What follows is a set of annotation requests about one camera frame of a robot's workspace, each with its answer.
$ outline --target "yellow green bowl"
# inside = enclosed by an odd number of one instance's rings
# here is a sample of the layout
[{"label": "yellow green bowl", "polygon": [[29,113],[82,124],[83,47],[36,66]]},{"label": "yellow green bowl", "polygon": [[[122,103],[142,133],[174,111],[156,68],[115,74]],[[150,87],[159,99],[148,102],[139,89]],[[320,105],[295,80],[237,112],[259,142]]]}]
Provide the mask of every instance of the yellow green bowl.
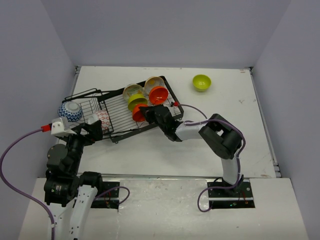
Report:
[{"label": "yellow green bowl", "polygon": [[137,104],[148,104],[148,100],[141,93],[137,93],[129,97],[128,109],[132,112]]},{"label": "yellow green bowl", "polygon": [[198,92],[205,92],[211,85],[211,79],[206,75],[200,74],[193,78],[192,83]]}]

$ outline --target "tabletop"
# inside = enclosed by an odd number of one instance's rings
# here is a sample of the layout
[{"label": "tabletop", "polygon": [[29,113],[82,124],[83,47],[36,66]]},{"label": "tabletop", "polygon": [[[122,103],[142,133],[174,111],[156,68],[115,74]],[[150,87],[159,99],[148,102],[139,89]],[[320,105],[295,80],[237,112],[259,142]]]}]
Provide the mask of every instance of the tabletop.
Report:
[{"label": "tabletop", "polygon": [[[45,178],[33,197],[43,200]],[[90,209],[81,240],[308,240],[296,196],[288,178],[250,179],[255,208],[214,209],[202,213],[198,194],[203,180],[121,180],[131,195],[119,212]],[[123,199],[127,192],[119,192]],[[208,192],[200,200],[208,207]],[[44,240],[48,215],[30,201],[19,240]]]},{"label": "tabletop", "polygon": [[[197,92],[192,85],[193,77],[198,74],[211,78],[211,87],[206,92]],[[276,177],[251,74],[247,69],[82,66],[73,93],[92,88],[117,90],[151,76],[165,76],[181,104],[197,107],[208,117],[218,113],[243,132],[247,145],[240,160],[246,178]],[[204,119],[192,108],[183,109],[183,120]],[[159,128],[117,144],[102,140],[86,146],[79,173],[85,171],[119,175],[223,175],[220,158],[204,140],[172,142]]]}]

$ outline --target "blue and white patterned bowl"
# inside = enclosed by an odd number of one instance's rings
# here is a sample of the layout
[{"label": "blue and white patterned bowl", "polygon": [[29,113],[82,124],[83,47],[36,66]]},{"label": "blue and white patterned bowl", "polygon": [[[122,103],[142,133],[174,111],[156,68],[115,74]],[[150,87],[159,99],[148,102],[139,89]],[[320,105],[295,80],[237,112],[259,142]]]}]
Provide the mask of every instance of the blue and white patterned bowl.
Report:
[{"label": "blue and white patterned bowl", "polygon": [[66,117],[68,122],[77,122],[81,119],[83,112],[79,104],[74,101],[66,101],[58,109],[59,117]]}]

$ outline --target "dish rack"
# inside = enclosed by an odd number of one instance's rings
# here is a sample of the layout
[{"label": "dish rack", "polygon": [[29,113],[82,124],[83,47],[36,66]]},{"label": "dish rack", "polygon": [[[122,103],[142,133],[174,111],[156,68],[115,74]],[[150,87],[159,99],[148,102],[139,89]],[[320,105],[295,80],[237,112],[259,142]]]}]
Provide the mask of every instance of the dish rack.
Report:
[{"label": "dish rack", "polygon": [[[164,76],[160,76],[160,78],[163,79],[169,93],[168,98],[163,105],[169,107],[175,120],[182,119],[184,116],[183,108],[181,106],[171,107],[171,103],[178,102],[178,99],[172,91],[167,79]],[[145,82],[146,81],[142,81],[137,84],[144,87]],[[149,124],[146,121],[136,122],[132,119],[132,112],[128,109],[128,103],[122,96],[124,89],[125,88],[112,91],[101,91],[93,88],[66,97],[62,103],[68,101],[76,102],[81,106],[83,111],[82,118],[78,122],[72,122],[71,127],[81,123],[88,123],[89,116],[99,110],[107,111],[110,122],[109,130],[103,134],[103,139],[110,139],[116,144],[121,140],[157,127],[155,123]],[[149,101],[149,96],[146,93],[143,93],[143,95],[148,100],[148,106],[154,106]]]}]

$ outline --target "orange bowl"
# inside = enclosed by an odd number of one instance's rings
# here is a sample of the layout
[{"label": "orange bowl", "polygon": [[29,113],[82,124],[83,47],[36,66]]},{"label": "orange bowl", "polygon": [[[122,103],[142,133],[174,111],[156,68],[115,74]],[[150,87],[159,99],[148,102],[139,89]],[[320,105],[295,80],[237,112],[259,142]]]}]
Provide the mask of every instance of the orange bowl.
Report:
[{"label": "orange bowl", "polygon": [[132,110],[132,119],[136,122],[143,122],[146,119],[140,111],[139,107],[148,107],[148,105],[143,103],[135,105],[134,109]]},{"label": "orange bowl", "polygon": [[168,90],[163,86],[156,86],[149,93],[149,100],[152,104],[162,104],[168,98]]}]

